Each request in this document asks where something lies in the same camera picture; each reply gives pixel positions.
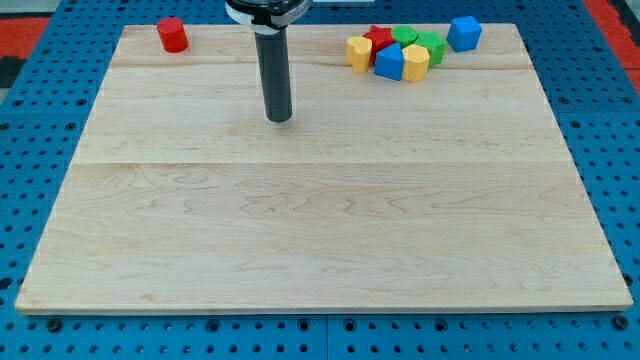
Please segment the black white robot arm flange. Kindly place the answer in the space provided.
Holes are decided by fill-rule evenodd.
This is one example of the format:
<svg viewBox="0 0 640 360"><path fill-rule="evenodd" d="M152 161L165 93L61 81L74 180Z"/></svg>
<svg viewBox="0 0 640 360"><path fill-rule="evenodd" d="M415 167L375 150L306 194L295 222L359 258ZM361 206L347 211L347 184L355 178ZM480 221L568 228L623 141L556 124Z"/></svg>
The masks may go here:
<svg viewBox="0 0 640 360"><path fill-rule="evenodd" d="M225 0L228 16L261 35L274 35L300 19L311 0Z"/></svg>

